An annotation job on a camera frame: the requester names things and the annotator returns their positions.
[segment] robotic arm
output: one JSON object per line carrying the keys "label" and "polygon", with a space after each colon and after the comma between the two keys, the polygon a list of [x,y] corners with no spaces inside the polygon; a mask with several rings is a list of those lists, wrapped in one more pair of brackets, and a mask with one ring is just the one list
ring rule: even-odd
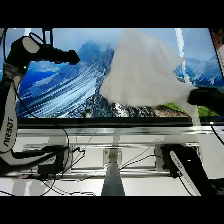
{"label": "robotic arm", "polygon": [[31,61],[74,65],[79,60],[75,51],[64,52],[52,45],[40,44],[31,36],[23,36],[12,43],[0,82],[0,175],[29,169],[68,149],[67,146],[47,146],[41,151],[13,152],[17,136],[16,95]]}

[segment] display screen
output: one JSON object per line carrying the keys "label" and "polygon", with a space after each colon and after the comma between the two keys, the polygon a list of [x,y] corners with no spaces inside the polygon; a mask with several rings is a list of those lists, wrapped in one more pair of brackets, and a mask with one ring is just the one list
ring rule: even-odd
{"label": "display screen", "polygon": [[[138,28],[162,41],[178,55],[185,65],[174,71],[180,82],[194,86],[224,86],[220,64],[207,28]],[[76,65],[31,62],[23,78],[19,95],[29,111],[40,118],[99,117],[185,117],[184,111],[170,102],[157,107],[129,107],[108,103],[99,90],[110,71],[114,51],[122,28],[54,28],[54,47],[75,50],[80,58]],[[13,41],[30,31],[42,37],[41,28],[10,28],[6,37],[6,55]],[[0,80],[3,69],[1,45]],[[206,107],[199,107],[200,116],[217,116]],[[17,116],[30,118],[20,101]]]}

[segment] white plastic bag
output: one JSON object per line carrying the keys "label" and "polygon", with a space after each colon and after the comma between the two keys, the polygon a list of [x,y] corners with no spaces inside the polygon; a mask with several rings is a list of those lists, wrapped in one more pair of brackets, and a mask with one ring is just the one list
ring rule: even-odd
{"label": "white plastic bag", "polygon": [[185,105],[185,111],[188,108],[186,112],[192,116],[196,107],[186,101],[195,87],[180,82],[174,74],[175,68],[182,62],[183,58],[160,40],[126,29],[100,94],[109,102],[134,107],[178,101],[178,105]]}

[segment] metal stand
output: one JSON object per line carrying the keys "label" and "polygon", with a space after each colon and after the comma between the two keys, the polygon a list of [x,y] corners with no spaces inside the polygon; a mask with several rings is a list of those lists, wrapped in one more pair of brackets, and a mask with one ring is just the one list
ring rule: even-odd
{"label": "metal stand", "polygon": [[109,164],[101,196],[125,196],[120,171],[117,164],[118,150],[110,150]]}

